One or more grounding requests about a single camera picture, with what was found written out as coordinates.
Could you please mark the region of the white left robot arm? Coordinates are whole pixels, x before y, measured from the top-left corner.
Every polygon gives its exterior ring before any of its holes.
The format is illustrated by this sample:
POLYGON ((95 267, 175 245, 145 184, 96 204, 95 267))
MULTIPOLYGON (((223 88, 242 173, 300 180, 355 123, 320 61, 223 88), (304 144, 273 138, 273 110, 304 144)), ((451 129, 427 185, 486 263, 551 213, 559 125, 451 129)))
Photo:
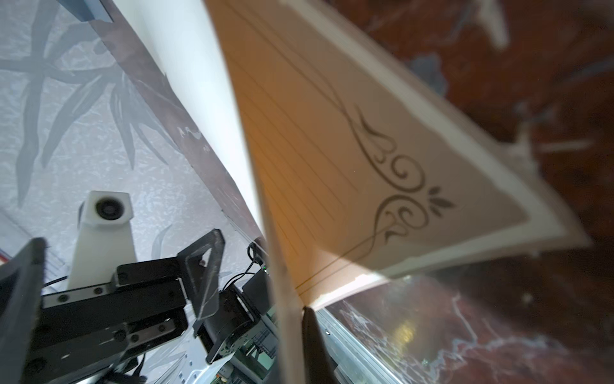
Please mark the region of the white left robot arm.
POLYGON ((263 311, 221 286, 218 229, 173 258, 124 263, 106 283, 42 298, 20 383, 144 383, 146 354, 191 331, 213 364, 262 329, 263 311))

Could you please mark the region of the beige lined letter paper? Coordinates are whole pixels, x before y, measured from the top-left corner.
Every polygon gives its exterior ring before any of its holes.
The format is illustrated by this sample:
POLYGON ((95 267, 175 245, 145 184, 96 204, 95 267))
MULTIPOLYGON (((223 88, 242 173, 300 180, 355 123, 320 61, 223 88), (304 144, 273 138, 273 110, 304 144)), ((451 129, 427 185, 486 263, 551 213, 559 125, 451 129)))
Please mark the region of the beige lined letter paper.
POLYGON ((321 1, 208 1, 289 291, 401 383, 571 383, 533 317, 545 253, 588 245, 561 197, 321 1))

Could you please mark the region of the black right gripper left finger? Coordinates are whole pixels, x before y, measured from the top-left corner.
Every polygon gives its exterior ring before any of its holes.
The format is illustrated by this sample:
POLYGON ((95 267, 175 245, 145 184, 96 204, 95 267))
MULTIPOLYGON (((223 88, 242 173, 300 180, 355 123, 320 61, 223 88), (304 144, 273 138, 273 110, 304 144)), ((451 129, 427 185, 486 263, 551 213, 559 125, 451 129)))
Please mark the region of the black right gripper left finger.
POLYGON ((1 266, 2 383, 22 377, 40 311, 46 248, 44 238, 33 238, 1 266))

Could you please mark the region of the cream envelope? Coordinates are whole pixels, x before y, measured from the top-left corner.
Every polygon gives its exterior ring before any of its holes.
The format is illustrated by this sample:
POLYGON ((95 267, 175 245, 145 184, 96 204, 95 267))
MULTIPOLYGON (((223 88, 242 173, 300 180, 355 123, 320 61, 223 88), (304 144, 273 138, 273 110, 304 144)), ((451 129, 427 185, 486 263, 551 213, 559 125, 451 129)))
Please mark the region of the cream envelope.
POLYGON ((117 1, 171 89, 230 173, 257 229, 261 200, 214 24, 203 1, 117 1))

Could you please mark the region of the aluminium front rail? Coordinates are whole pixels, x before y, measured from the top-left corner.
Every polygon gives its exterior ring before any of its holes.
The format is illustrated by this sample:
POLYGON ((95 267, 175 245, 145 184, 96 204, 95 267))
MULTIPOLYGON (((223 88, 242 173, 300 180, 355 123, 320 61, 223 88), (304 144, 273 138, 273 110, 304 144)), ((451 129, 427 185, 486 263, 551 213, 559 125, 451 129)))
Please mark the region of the aluminium front rail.
MULTIPOLYGON (((350 331, 326 309, 315 311, 321 334, 330 356, 337 383, 401 383, 402 380, 382 360, 367 350, 350 331)), ((281 367, 261 364, 256 358, 238 351, 206 365, 200 350, 188 354, 180 383, 284 383, 281 367)))

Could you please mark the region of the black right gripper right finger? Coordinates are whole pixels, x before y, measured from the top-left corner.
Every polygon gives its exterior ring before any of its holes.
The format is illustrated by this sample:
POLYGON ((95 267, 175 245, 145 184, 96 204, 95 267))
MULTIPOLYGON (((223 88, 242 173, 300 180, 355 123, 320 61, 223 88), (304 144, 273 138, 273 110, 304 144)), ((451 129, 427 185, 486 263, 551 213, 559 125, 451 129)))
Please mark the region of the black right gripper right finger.
POLYGON ((302 342, 306 382, 310 384, 337 383, 316 313, 310 307, 303 308, 302 342))

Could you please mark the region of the dark blue envelope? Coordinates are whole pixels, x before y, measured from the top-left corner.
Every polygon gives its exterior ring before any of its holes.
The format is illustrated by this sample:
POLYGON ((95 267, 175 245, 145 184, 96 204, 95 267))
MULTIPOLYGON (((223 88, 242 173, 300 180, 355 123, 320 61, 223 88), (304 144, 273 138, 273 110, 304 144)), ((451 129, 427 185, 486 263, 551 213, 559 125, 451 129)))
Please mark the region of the dark blue envelope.
POLYGON ((108 10, 101 0, 58 0, 79 22, 113 22, 108 10))

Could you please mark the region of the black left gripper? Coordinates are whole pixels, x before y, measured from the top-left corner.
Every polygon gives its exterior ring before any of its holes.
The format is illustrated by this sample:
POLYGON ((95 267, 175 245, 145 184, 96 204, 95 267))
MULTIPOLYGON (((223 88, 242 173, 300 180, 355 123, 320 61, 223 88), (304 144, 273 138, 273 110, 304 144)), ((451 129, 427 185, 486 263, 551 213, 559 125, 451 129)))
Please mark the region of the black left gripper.
POLYGON ((137 357, 219 309, 225 239, 213 229, 177 254, 117 267, 108 283, 42 297, 21 383, 75 383, 122 375, 137 357))

